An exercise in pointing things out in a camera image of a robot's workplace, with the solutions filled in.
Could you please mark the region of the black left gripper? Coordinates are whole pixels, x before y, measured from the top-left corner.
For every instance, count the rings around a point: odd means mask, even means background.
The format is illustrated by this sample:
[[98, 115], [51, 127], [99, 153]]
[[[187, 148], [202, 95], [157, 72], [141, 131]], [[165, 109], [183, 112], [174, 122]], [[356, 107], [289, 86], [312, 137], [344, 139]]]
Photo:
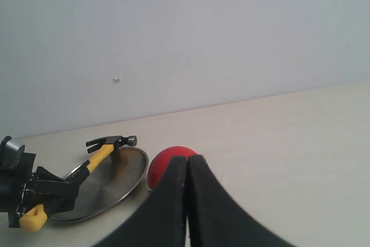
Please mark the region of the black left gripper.
[[27, 184], [32, 176], [36, 154], [22, 154], [14, 168], [1, 167], [1, 213], [8, 214], [9, 227], [20, 227], [20, 218], [48, 220], [75, 207], [77, 184], [62, 179], [38, 166], [33, 175], [33, 192], [28, 197]]

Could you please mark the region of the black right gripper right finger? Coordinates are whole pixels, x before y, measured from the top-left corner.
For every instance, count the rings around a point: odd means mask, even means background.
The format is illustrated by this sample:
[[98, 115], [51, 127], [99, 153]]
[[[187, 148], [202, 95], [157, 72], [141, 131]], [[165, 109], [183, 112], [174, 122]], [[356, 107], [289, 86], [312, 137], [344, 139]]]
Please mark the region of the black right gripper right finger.
[[292, 246], [237, 204], [202, 155], [187, 162], [186, 211], [191, 246]]

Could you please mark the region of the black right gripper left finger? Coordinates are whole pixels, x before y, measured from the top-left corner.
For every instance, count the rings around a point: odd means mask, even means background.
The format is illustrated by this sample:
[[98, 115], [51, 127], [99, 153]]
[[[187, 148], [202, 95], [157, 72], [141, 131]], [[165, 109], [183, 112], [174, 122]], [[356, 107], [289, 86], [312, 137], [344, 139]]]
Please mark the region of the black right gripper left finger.
[[185, 246], [187, 159], [171, 158], [143, 204], [96, 246]]

